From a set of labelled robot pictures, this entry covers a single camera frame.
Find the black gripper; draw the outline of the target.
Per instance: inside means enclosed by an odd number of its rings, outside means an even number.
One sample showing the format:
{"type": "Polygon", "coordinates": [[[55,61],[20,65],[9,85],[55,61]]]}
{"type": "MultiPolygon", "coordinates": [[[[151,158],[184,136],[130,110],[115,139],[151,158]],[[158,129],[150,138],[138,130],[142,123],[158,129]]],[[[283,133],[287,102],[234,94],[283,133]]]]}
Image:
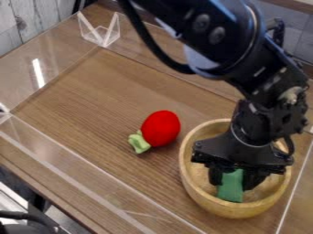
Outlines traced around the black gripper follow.
{"type": "Polygon", "coordinates": [[[243,190],[251,190],[270,174],[282,175],[293,164],[293,156],[274,144],[262,146],[242,143],[230,133],[198,140],[192,145],[191,162],[209,168],[209,182],[222,184],[223,172],[243,169],[243,190]]]}

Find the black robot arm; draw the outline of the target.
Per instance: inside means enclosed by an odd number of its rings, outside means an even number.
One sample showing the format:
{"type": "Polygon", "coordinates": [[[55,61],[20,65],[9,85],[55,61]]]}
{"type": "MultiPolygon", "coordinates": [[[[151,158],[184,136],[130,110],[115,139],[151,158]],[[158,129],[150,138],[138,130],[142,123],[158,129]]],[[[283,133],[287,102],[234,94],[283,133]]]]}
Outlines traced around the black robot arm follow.
{"type": "Polygon", "coordinates": [[[250,0],[118,0],[135,31],[171,69],[223,80],[245,98],[238,101],[225,133],[192,144],[191,161],[209,168],[209,182],[241,169],[242,188],[251,190],[293,164],[291,135],[308,125],[308,76],[250,0]],[[135,11],[146,10],[174,39],[187,62],[162,51],[135,11]]]}

